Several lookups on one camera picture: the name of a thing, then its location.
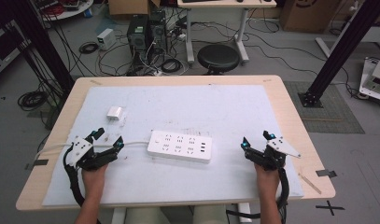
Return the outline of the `black tape strip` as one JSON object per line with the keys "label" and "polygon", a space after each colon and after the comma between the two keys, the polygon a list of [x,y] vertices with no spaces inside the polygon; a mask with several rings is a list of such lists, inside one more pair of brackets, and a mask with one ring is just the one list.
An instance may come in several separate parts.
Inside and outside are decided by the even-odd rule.
{"label": "black tape strip", "polygon": [[49,163],[49,160],[35,160],[31,163],[27,163],[26,166],[25,166],[25,170],[33,170],[35,166],[44,166],[44,165],[47,165]]}
{"label": "black tape strip", "polygon": [[318,171],[316,171],[316,173],[317,173],[317,176],[327,176],[329,178],[333,178],[333,177],[337,176],[335,171],[329,171],[328,169],[318,170]]}

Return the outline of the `thin wooden strip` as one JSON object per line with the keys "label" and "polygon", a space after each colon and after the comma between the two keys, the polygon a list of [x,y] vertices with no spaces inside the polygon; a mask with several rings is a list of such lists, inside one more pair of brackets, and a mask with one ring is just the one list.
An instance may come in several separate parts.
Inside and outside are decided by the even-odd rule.
{"label": "thin wooden strip", "polygon": [[305,175],[298,173],[298,176],[307,184],[309,185],[315,192],[318,194],[322,194],[322,191],[310,180],[308,179]]}

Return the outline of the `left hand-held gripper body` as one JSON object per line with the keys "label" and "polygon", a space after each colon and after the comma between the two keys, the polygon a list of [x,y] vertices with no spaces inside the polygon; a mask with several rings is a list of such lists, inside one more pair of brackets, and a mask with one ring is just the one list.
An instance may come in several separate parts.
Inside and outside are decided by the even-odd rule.
{"label": "left hand-held gripper body", "polygon": [[70,166],[80,167],[87,171],[97,170],[100,167],[114,161],[117,157],[99,156],[100,152],[93,150],[93,144],[85,139],[76,137],[68,156]]}

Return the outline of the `white foam mat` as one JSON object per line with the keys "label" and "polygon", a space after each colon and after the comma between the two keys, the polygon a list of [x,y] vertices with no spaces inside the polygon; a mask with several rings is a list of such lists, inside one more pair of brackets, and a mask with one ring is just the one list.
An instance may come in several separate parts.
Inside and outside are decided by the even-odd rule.
{"label": "white foam mat", "polygon": [[[109,119],[111,106],[123,108]],[[106,171],[104,205],[176,205],[251,202],[258,198],[253,164],[240,145],[245,137],[263,150],[263,131],[281,134],[261,85],[92,87],[68,138],[104,128],[102,151],[120,136],[124,149]],[[211,137],[209,163],[150,156],[153,131]]]}

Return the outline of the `white power strip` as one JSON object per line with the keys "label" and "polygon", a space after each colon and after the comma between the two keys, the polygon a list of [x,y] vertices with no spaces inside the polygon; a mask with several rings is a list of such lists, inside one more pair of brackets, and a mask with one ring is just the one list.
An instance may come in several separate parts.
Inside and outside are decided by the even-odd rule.
{"label": "white power strip", "polygon": [[153,131],[148,154],[167,159],[209,163],[212,158],[212,138],[183,133]]}

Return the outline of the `white device with panel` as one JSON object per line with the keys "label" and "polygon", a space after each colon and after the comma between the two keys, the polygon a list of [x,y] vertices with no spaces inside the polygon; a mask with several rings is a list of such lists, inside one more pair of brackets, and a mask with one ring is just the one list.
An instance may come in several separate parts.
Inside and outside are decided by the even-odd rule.
{"label": "white device with panel", "polygon": [[367,57],[364,60],[359,86],[361,94],[380,100],[380,60]]}

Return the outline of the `light wooden table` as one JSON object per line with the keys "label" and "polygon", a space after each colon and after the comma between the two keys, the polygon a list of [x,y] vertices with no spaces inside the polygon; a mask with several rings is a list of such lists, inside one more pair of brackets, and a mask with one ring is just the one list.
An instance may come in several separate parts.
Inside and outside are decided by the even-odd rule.
{"label": "light wooden table", "polygon": [[82,77],[78,79],[71,90],[66,103],[53,126],[46,142],[51,152],[42,152],[40,158],[49,160],[44,166],[36,166],[30,173],[21,194],[16,201],[19,211],[42,211],[47,208],[42,205],[52,177],[53,168],[58,160],[61,149],[57,146],[67,139],[75,118],[83,105],[86,94],[91,87],[135,87],[140,86],[178,86],[189,85],[262,85],[268,95],[279,128],[292,146],[300,151],[302,156],[293,162],[301,174],[310,179],[321,191],[315,192],[301,178],[304,199],[328,199],[335,196],[335,189],[326,176],[319,177],[317,170],[324,165],[306,131],[303,122],[289,97],[288,91],[277,75],[255,76],[179,76],[179,77]]}

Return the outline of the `white table leg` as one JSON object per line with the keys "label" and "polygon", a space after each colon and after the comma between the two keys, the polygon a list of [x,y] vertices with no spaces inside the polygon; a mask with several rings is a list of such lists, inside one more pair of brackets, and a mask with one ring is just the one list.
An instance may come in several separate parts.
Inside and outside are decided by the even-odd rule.
{"label": "white table leg", "polygon": [[[239,203],[237,204],[238,212],[242,214],[250,213],[250,204],[249,203]],[[248,217],[239,217],[240,224],[252,224],[252,219]]]}
{"label": "white table leg", "polygon": [[111,224],[124,224],[125,223],[125,217],[126,217],[126,208],[125,207],[115,208],[113,211]]}

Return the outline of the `grey metal rack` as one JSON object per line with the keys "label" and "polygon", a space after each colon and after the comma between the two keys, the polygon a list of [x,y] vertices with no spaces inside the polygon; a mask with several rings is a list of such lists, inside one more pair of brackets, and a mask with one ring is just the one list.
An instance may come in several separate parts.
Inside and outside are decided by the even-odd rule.
{"label": "grey metal rack", "polygon": [[29,43],[30,40],[14,20],[0,25],[0,73],[21,54],[21,49],[29,46]]}

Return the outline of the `small white box device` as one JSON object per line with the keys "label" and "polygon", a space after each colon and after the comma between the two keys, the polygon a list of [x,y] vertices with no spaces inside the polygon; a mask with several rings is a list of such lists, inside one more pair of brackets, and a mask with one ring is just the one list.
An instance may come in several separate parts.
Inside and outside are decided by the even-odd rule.
{"label": "small white box device", "polygon": [[99,48],[102,50],[110,49],[116,42],[115,33],[113,29],[107,28],[97,36]]}

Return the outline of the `black metal stand post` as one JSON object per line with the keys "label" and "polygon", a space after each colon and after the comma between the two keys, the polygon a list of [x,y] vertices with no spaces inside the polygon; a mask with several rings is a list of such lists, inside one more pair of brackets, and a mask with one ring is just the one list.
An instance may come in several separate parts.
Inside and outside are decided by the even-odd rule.
{"label": "black metal stand post", "polygon": [[57,80],[63,96],[67,97],[73,89],[75,81],[39,21],[30,0],[6,0],[6,4],[12,10],[21,30],[34,44],[44,63]]}
{"label": "black metal stand post", "polygon": [[306,92],[298,93],[303,107],[321,107],[320,98],[324,91],[379,16],[380,0],[365,0],[352,21],[346,26],[314,82]]}

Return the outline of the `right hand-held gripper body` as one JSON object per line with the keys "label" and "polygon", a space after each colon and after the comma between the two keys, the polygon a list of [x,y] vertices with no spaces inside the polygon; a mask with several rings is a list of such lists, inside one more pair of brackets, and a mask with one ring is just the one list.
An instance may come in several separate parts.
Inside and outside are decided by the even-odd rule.
{"label": "right hand-held gripper body", "polygon": [[263,151],[255,150],[251,160],[265,170],[276,170],[284,167],[287,155],[295,158],[302,156],[288,141],[279,137],[268,140]]}

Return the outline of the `large brown cardboard box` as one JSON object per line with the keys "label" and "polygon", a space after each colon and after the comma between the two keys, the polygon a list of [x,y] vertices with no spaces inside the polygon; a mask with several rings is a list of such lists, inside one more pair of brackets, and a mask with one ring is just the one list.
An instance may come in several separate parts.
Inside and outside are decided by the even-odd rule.
{"label": "large brown cardboard box", "polygon": [[284,31],[323,33],[342,0],[286,0],[280,13]]}

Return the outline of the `grey floor mat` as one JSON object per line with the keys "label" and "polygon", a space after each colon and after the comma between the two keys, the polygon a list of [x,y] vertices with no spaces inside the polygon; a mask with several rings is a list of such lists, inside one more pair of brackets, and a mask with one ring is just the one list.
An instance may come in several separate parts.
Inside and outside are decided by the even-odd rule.
{"label": "grey floor mat", "polygon": [[310,82],[285,81],[284,85],[309,133],[359,133],[362,127],[335,86],[329,86],[315,107],[305,107],[300,94],[310,87]]}

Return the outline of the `person's left hand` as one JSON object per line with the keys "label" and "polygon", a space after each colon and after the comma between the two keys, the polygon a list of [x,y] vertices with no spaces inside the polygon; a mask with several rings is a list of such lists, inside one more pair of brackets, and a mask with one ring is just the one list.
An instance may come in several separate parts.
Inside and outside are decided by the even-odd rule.
{"label": "person's left hand", "polygon": [[82,171],[82,179],[86,191],[85,199],[101,200],[105,185],[107,165],[93,171]]}

